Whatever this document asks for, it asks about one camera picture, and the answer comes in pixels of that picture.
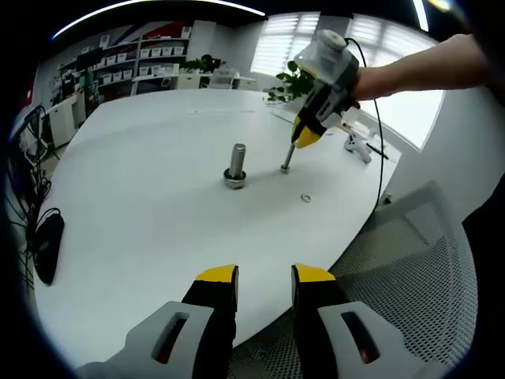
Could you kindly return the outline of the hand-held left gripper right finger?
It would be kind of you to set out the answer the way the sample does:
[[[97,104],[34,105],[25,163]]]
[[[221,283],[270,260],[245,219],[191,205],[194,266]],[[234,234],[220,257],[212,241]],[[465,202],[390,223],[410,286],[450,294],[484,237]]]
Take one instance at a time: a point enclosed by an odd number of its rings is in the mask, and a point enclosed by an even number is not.
[[[337,279],[310,265],[291,267],[294,336],[305,378],[442,378],[446,366],[412,354],[402,332]]]

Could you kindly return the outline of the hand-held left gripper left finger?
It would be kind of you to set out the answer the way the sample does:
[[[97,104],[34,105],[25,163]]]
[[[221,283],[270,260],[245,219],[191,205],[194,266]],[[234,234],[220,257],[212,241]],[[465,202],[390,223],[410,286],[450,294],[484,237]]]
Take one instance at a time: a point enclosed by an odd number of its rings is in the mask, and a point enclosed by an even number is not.
[[[224,378],[236,336],[235,264],[199,274],[180,302],[170,301],[134,326],[105,362],[77,369],[80,378]]]

